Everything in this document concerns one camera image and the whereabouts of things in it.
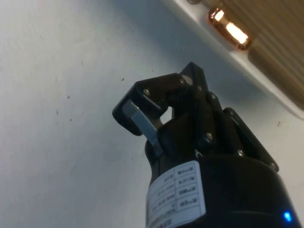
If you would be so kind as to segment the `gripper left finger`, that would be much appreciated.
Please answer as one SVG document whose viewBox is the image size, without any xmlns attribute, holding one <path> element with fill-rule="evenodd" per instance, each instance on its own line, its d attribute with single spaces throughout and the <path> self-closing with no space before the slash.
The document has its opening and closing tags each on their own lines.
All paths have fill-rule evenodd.
<svg viewBox="0 0 304 228">
<path fill-rule="evenodd" d="M 155 158 L 207 152 L 217 143 L 208 91 L 203 69 L 190 62 L 180 73 L 136 82 L 112 115 L 132 134 L 144 135 Z"/>
</svg>

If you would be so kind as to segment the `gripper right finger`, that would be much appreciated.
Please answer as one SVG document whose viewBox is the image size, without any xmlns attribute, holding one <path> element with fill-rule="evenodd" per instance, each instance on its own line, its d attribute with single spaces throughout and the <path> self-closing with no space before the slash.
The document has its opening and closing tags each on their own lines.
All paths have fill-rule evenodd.
<svg viewBox="0 0 304 228">
<path fill-rule="evenodd" d="M 259 160 L 271 167 L 276 172 L 279 172 L 279 166 L 273 157 L 268 153 L 261 142 L 256 138 L 249 127 L 244 123 L 242 118 L 237 114 L 237 112 L 231 107 L 224 109 L 224 113 L 227 114 L 237 131 L 240 141 L 245 150 L 245 155 L 252 159 Z"/>
</svg>

